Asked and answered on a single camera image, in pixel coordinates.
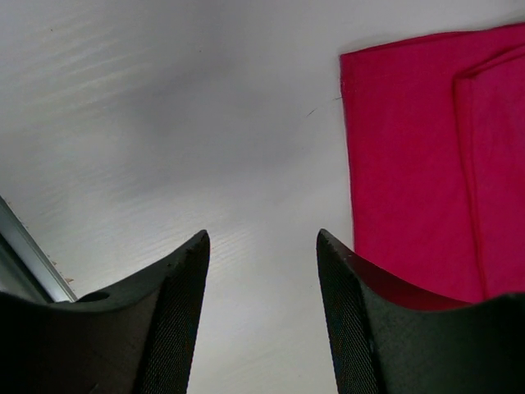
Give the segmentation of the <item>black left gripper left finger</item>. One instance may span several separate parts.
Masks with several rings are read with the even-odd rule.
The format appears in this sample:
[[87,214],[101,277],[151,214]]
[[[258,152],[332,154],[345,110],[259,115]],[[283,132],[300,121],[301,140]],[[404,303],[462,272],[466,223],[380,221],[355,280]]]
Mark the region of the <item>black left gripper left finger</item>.
[[206,231],[75,302],[1,295],[4,393],[184,393],[210,259]]

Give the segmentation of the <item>pink t shirt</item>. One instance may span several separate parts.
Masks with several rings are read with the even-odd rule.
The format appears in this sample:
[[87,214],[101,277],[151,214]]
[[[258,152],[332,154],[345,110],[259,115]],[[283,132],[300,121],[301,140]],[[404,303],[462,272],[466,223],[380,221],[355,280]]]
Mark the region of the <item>pink t shirt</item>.
[[524,290],[524,26],[340,57],[358,273],[444,309]]

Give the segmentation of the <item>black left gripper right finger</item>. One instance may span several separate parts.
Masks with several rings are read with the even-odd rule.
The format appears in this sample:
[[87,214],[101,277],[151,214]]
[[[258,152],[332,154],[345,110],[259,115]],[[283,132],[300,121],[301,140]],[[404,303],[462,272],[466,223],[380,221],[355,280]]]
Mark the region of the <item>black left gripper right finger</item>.
[[340,393],[521,393],[524,296],[467,304],[425,291],[317,235]]

